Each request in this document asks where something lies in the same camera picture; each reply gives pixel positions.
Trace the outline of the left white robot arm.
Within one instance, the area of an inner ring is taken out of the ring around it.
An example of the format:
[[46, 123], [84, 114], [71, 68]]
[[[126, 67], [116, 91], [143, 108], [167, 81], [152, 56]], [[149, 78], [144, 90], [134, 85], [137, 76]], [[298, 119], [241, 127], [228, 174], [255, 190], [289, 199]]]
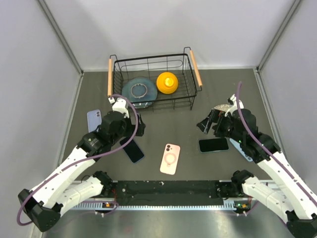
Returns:
[[102, 171], [95, 172], [84, 183], [70, 188], [75, 179], [99, 159], [123, 149], [126, 144], [112, 149], [121, 138], [127, 137], [132, 141], [135, 136], [144, 134], [146, 126], [135, 104], [118, 94], [110, 96], [109, 102], [112, 110], [103, 117], [102, 123], [82, 137], [51, 175], [32, 189], [19, 192], [18, 225], [24, 225], [20, 216], [25, 213], [30, 219], [28, 224], [34, 224], [41, 232], [46, 232], [74, 206], [94, 196], [111, 194], [112, 181]]

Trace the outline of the pink phone case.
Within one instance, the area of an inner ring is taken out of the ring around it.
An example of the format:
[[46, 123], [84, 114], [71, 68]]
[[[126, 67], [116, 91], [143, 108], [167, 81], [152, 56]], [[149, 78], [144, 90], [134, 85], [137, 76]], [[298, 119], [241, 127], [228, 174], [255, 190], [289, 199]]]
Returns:
[[174, 175], [180, 155], [180, 146], [175, 144], [166, 144], [160, 165], [160, 172], [167, 175]]

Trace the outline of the teal smartphone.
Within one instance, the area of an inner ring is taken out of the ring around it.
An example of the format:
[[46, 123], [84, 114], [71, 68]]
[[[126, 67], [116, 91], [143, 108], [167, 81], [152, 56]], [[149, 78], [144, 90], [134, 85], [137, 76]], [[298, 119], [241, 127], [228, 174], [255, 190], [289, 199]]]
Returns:
[[199, 140], [199, 148], [202, 153], [226, 151], [229, 149], [226, 138], [214, 138]]

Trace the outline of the blue smartphone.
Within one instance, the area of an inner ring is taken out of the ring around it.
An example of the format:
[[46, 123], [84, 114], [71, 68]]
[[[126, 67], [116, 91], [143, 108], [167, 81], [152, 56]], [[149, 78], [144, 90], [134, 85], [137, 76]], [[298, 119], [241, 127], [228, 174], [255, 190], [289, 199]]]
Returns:
[[123, 148], [123, 150], [133, 164], [145, 157], [144, 153], [133, 139]]

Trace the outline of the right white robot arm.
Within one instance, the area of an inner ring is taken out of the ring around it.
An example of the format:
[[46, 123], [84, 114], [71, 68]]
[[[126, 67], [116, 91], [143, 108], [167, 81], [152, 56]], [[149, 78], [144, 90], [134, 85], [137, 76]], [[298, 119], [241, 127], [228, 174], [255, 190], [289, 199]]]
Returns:
[[235, 195], [255, 198], [275, 213], [294, 237], [317, 236], [317, 195], [291, 167], [274, 139], [259, 131], [256, 117], [244, 108], [241, 100], [232, 95], [227, 104], [212, 108], [197, 127], [204, 134], [212, 129], [215, 137], [238, 143], [242, 152], [265, 171], [280, 190], [274, 191], [251, 172], [242, 170], [231, 178]]

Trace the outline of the lavender phone case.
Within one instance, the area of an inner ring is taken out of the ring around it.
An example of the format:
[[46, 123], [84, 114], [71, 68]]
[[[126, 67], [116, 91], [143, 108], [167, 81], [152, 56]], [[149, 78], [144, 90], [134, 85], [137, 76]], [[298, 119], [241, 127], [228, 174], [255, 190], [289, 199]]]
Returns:
[[102, 123], [101, 111], [93, 110], [87, 112], [88, 132], [92, 132]]

